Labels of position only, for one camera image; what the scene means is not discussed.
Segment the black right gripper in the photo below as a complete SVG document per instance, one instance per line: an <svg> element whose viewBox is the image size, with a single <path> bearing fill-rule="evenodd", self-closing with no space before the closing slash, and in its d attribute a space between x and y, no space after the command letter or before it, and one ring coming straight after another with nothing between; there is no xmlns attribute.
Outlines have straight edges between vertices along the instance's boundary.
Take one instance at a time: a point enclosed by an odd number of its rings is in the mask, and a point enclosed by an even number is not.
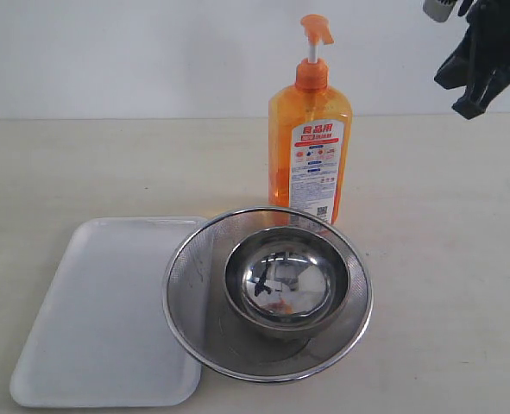
<svg viewBox="0 0 510 414"><path fill-rule="evenodd" d="M469 27L434 80L445 90L466 87L452 109L471 120L510 85L510 1L463 1L458 15Z"/></svg>

